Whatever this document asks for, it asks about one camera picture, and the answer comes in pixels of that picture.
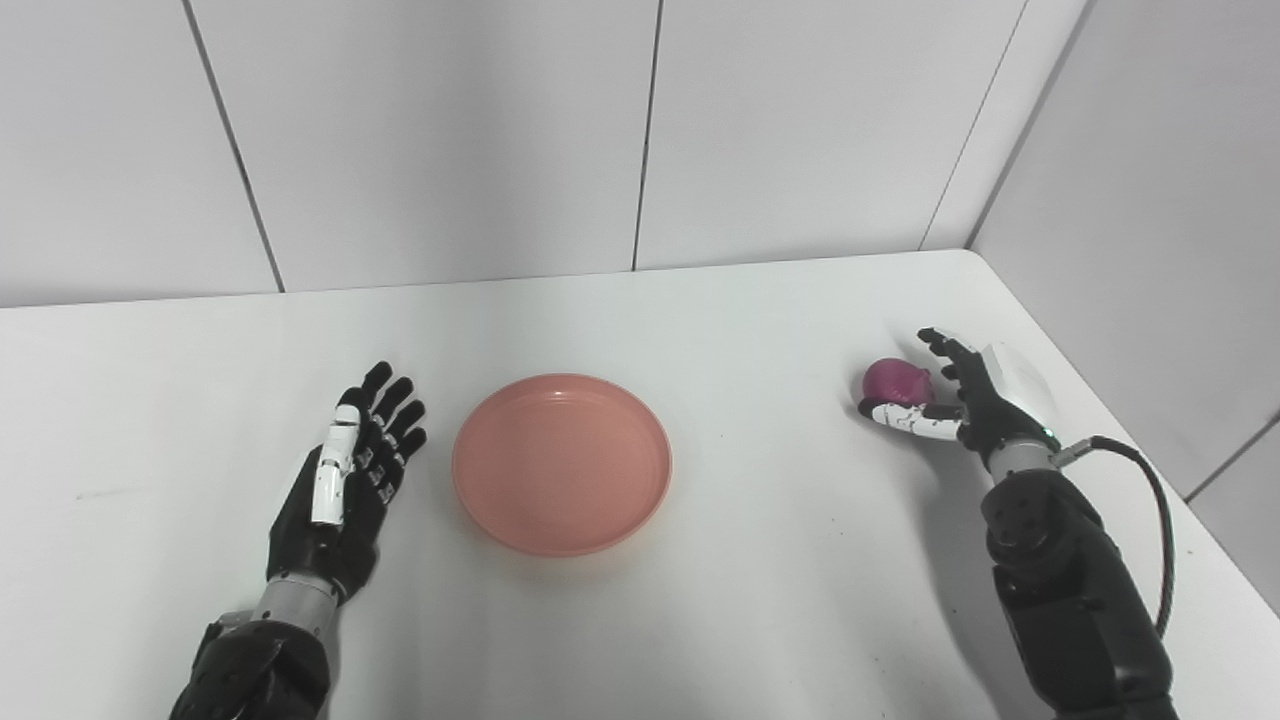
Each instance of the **wall seam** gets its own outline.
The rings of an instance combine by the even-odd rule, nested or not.
[[[241,155],[239,143],[236,141],[232,119],[227,114],[227,104],[223,102],[223,92],[218,87],[218,78],[214,76],[214,65],[209,60],[209,49],[205,47],[205,37],[200,32],[200,23],[196,22],[196,10],[191,6],[191,0],[182,0],[182,8],[187,13],[187,24],[191,26],[191,36],[196,41],[200,63],[205,68],[205,79],[209,81],[209,90],[214,94],[214,105],[218,106],[218,117],[221,119],[223,132],[227,133],[227,142],[230,145],[232,156],[236,159],[236,169],[239,170],[241,184],[244,186],[244,196],[248,199],[250,213],[252,213],[253,224],[257,227],[257,237],[262,241],[262,251],[266,254],[266,263],[270,265],[271,277],[275,279],[275,290],[284,292],[284,279],[280,277],[280,266],[275,261],[275,251],[271,249],[271,241],[266,237],[262,213],[257,208],[257,197],[253,195],[253,186],[248,181],[248,170],[244,168],[244,158]]]

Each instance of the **black arm joint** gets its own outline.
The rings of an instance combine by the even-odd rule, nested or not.
[[[310,720],[329,694],[319,638],[285,623],[257,620],[219,634],[210,625],[191,680],[170,720]]]

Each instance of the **fingertip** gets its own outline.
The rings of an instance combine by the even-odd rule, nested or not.
[[[404,436],[404,439],[401,441],[397,447],[397,452],[399,452],[399,456],[407,462],[410,456],[421,450],[424,445],[426,445],[426,430],[422,428],[413,428]]]
[[[366,395],[372,397],[378,393],[378,389],[387,384],[387,380],[392,379],[392,364],[387,360],[380,360],[374,365],[367,373],[365,373],[365,382],[361,388]]]

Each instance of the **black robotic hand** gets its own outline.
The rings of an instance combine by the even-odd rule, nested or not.
[[[413,391],[408,378],[374,405],[390,378],[390,365],[379,363],[338,401],[325,442],[302,464],[271,525],[262,598],[206,628],[170,720],[319,715],[332,685],[323,637],[338,605],[369,582],[387,506],[426,442],[416,427],[422,404],[401,407]]]
[[[956,437],[966,448],[977,452],[983,462],[1002,445],[1019,438],[1043,443],[1051,452],[1061,450],[1061,443],[1052,432],[997,388],[997,382],[1004,379],[1009,369],[988,368],[987,352],[975,352],[936,328],[924,328],[916,337],[934,355],[951,361],[942,368],[942,377],[960,384],[957,396],[964,404],[964,419]]]
[[[351,600],[369,582],[378,561],[376,539],[387,506],[404,478],[404,464],[426,443],[426,433],[416,427],[425,415],[422,402],[415,400],[401,407],[413,392],[408,378],[390,383],[374,405],[390,378],[392,366],[379,363],[360,387],[349,388],[338,401],[339,409],[351,407],[358,414],[358,420],[352,420],[356,441],[351,468],[339,491],[340,520],[316,523],[314,518],[312,498],[324,447],[316,446],[271,525],[268,579],[285,571],[307,573],[333,583],[339,602]]]

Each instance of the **tabletop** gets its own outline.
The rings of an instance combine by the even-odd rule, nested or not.
[[[977,459],[852,409],[872,361],[933,363],[924,325],[1032,360],[1065,441],[1128,439],[964,251],[0,310],[0,707],[165,716],[205,624],[261,592],[334,401],[387,359],[430,441],[342,611],[329,717],[1047,717],[991,587]],[[653,520],[577,559],[486,539],[449,478],[467,413],[550,372],[627,388],[673,454]],[[1140,473],[1091,456],[1068,475],[1153,605]],[[1280,619],[1172,505],[1175,702],[1260,716]]]

